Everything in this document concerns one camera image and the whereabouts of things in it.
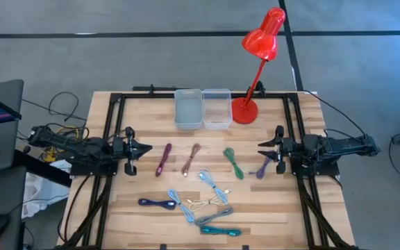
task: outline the lamp shade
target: lamp shade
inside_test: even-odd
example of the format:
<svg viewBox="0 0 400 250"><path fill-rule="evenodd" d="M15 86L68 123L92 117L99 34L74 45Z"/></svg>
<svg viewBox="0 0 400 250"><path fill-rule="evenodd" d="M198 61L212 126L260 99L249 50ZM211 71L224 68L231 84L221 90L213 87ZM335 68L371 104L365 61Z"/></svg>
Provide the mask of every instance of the lamp shade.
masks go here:
<svg viewBox="0 0 400 250"><path fill-rule="evenodd" d="M271 8L260 28L251 31L242 41L243 47L251 54L273 60L277 56L277 33L285 21L286 14L281 8Z"/></svg>

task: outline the lamp base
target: lamp base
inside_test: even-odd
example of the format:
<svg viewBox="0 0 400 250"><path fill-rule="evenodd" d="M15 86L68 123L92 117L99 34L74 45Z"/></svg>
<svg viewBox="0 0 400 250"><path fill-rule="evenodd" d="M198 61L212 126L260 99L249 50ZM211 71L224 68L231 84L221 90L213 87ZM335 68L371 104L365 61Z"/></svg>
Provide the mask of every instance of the lamp base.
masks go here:
<svg viewBox="0 0 400 250"><path fill-rule="evenodd" d="M250 124L257 118L258 108L253 100L249 100L247 105L244 105L244 97L234 99L233 120L240 124Z"/></svg>

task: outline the desk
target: desk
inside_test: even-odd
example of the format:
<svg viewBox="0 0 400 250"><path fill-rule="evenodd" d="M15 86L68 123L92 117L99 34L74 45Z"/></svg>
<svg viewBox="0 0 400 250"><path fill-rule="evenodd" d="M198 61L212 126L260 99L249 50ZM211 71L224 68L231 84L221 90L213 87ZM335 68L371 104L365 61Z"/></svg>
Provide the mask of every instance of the desk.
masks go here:
<svg viewBox="0 0 400 250"><path fill-rule="evenodd" d="M91 136L103 135L110 93L94 93L87 119ZM325 123L318 100L308 94L299 94L299 100L306 132L322 133ZM257 153L257 144L272 139L277 125L286 126L281 100L255 99L255 102L259 107L259 116L252 124L233 122L228 130L223 131L204 128L179 131L174 123L173 99L127 99L122 127L132 126L137 141L153 145L153 150L135 162L137 176L125 175L124 162L120 162L119 173L113 179L110 193L103 248L158 249L160 244L167 244L168 249L241 249L246 244L250 249L307 249L297 182L291 174L288 160L287 173L284 175L275 173L273 163L268 166L263 180L248 175L264 161L264 157ZM115 124L113 118L111 133ZM162 175L156 178L155 170L169 142L172 143L172 151ZM189 158L194 143L199 143L202 148L185 178L181 175L181 168ZM223 156L222 151L226 147L234 148L236 162L245 173L244 180L235 177L230 162ZM243 232L241 236L201 235L198 227L188 225L180 208L169 211L138 205L139 198L168 199L167 191L170 188L178 191L184 204L188 198L213 198L213 189L197 176L201 169L208 169L221 189L232 189L228 200L235 210L234 214L216 219L211 225L240 228ZM72 200L82 180L83 177L73 180L68 201ZM92 183L90 179L76 199L69 221L70 232L79 226L87 214ZM345 241L354 244L340 186L323 176L317 177L317 185L327 220ZM217 206L207 206L195 212L195 216L216 212ZM95 218L92 244L97 223L98 219ZM316 225L313 229L318 243Z"/></svg>

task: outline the wooden tabletop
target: wooden tabletop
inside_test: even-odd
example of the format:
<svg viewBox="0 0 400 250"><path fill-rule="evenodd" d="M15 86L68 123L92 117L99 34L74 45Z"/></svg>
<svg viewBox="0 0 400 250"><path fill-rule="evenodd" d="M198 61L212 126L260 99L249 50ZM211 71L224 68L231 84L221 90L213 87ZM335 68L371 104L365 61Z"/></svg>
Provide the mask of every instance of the wooden tabletop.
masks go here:
<svg viewBox="0 0 400 250"><path fill-rule="evenodd" d="M94 93L87 119L91 136L101 137L103 134L110 94ZM325 123L318 100L302 93L299 94L299 100L306 132L322 133ZM263 149L257 144L272 139L277 125L286 127L280 99L256 99L255 102L258 104L259 115L252 124L233 122L229 129L222 131L204 128L198 131L179 131L174 123L173 99L127 99L122 128L132 126L136 140L151 144L153 149L140 161L135 161L137 176L125 175L124 162L120 162L110 194L103 248L158 249L160 244L167 244L168 249L241 249L242 245L247 244L250 249L307 249L297 182L290 173L288 159L287 172L283 175L276 174L272 162L268 165L264 179L259 180L249 175L249 172L257 171L265 160L257 153L257 150ZM297 129L295 116L293 120ZM155 171L167 143L172 143L172 151L163 173L156 178ZM181 168L195 143L201 145L201 150L194 157L188 176L183 177ZM234 149L235 161L244 172L243 180L235 177L232 165L223 155L226 147ZM185 205L188 205L186 199L213 198L213 189L198 177L201 169L210 171L217 187L232 190L228 200L235 212L217 218L210 225L240 228L241 236L200 234L198 226L190 226L186 222L180 207L165 210L138 205L139 198L169 199L167 191L170 188L178 191ZM73 180L65 215L83 179L80 176ZM354 244L340 186L329 177L319 176L316 179L324 215L342 239ZM92 184L93 178L90 178L76 199L69 221L69 235L87 214ZM195 217L212 215L221 209L224 207L209 205L195 212ZM92 227L92 243L97 223L98 218ZM316 225L313 228L316 243L319 244Z"/></svg>

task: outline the clear plastic container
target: clear plastic container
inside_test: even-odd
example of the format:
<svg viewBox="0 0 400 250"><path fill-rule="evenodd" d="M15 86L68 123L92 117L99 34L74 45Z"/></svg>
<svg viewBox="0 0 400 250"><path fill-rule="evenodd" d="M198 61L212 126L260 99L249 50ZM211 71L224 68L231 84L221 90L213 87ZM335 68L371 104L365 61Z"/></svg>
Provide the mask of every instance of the clear plastic container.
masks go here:
<svg viewBox="0 0 400 250"><path fill-rule="evenodd" d="M176 90L175 123L179 129L200 129L203 121L201 90Z"/></svg>
<svg viewBox="0 0 400 250"><path fill-rule="evenodd" d="M226 129L233 121L231 91L209 89L203 91L203 122L207 129Z"/></svg>

